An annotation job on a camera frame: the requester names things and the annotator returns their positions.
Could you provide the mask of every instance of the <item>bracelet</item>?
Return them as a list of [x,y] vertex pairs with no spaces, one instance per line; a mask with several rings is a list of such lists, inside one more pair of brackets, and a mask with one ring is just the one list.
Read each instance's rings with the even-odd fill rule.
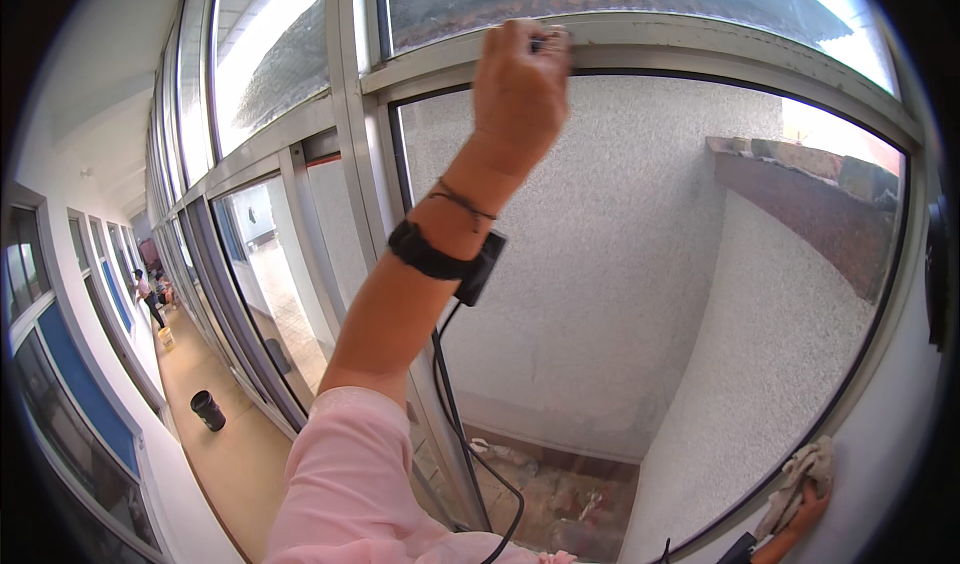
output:
[[497,217],[494,216],[493,214],[486,213],[486,211],[477,210],[476,208],[474,208],[474,204],[471,203],[470,199],[463,197],[460,193],[457,193],[452,188],[450,188],[450,185],[444,182],[444,177],[439,177],[437,179],[437,185],[439,185],[439,187],[443,189],[446,193],[441,191],[433,191],[432,193],[427,195],[426,198],[427,199],[446,198],[452,201],[453,203],[457,204],[458,206],[460,206],[463,210],[467,210],[468,212],[470,212],[470,216],[473,217],[474,233],[480,232],[480,217],[483,217],[488,221],[497,220]]

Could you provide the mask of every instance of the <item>black bucket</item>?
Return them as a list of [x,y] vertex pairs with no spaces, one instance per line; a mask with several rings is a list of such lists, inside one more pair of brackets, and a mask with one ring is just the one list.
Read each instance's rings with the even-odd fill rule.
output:
[[220,431],[227,424],[227,417],[213,401],[210,391],[198,391],[190,400],[190,410],[197,413],[210,431]]

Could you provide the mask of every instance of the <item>black strap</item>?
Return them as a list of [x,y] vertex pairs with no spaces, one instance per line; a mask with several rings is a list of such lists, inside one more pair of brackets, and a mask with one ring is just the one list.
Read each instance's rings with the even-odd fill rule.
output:
[[387,244],[403,264],[441,281],[464,279],[474,267],[472,259],[451,258],[435,249],[421,234],[420,226],[406,218],[390,233]]

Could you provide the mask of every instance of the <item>pink sleeve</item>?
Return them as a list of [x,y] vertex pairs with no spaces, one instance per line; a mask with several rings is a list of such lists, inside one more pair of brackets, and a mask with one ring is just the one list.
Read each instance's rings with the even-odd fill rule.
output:
[[320,394],[290,450],[267,561],[408,562],[450,534],[410,488],[409,431],[403,410],[377,391]]

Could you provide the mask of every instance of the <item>cloth rag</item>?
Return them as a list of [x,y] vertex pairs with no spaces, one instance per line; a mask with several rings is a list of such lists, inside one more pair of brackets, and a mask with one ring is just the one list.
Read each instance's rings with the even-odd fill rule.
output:
[[799,448],[783,464],[786,480],[770,496],[770,510],[756,526],[753,536],[760,543],[769,534],[778,534],[790,524],[804,503],[804,484],[807,479],[814,482],[817,498],[827,495],[834,480],[834,440],[824,435]]

